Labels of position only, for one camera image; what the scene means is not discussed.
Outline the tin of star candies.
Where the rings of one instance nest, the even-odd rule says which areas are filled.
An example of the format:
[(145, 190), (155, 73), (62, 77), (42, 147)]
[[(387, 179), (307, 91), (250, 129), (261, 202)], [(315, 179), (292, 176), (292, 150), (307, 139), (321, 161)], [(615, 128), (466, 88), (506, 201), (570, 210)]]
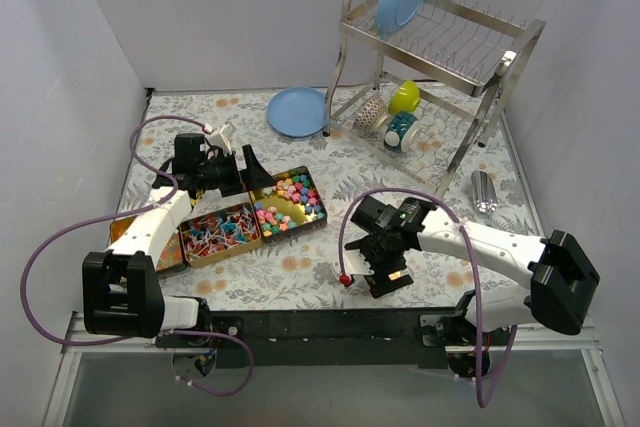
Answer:
[(274, 175), (270, 187), (250, 192), (265, 244), (287, 240), (327, 225), (327, 210), (309, 169), (296, 167)]

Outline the tin of gummy candies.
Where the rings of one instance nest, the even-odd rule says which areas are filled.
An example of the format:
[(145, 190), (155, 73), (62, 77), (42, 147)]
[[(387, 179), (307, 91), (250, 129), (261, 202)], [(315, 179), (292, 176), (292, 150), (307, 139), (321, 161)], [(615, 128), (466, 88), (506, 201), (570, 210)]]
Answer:
[[(135, 219), (135, 216), (130, 216), (113, 221), (110, 224), (110, 242), (117, 241)], [(189, 264), (184, 257), (180, 236), (174, 232), (156, 263), (156, 274), (159, 278), (168, 278), (186, 272), (188, 269)]]

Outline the metal scoop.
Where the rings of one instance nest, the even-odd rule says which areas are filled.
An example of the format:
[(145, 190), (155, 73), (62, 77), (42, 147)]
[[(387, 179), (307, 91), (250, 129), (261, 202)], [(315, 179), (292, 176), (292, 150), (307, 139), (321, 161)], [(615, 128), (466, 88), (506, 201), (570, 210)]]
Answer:
[(473, 203), (483, 214), (491, 214), (498, 207), (494, 183), (489, 174), (482, 170), (475, 170), (471, 174)]

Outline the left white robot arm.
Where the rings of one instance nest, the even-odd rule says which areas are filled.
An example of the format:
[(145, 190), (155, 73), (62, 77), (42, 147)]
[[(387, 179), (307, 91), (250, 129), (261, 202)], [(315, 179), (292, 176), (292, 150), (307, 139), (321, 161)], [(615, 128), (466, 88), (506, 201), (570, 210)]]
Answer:
[(166, 296), (157, 263), (180, 224), (208, 191), (224, 197), (274, 183), (251, 145), (242, 147), (239, 167), (219, 134), (179, 134), (174, 154), (156, 168), (150, 201), (124, 234), (82, 263), (84, 325), (91, 334), (153, 338), (170, 330), (193, 347), (213, 333), (203, 304), (194, 297)]

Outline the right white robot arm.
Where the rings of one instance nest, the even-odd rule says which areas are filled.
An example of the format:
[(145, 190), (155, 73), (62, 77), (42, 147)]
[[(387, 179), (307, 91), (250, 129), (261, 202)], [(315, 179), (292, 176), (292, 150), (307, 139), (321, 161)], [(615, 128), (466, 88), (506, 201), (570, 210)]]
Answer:
[(559, 230), (536, 237), (465, 223), (417, 197), (394, 207), (367, 195), (350, 220), (365, 235), (339, 243), (336, 274), (344, 286), (363, 277), (375, 298), (412, 284), (405, 271), (410, 250), (472, 261), (511, 280), (488, 294), (474, 287), (452, 313), (424, 321), (435, 344), (471, 345), (504, 327), (534, 322), (575, 336), (600, 282), (575, 237)]

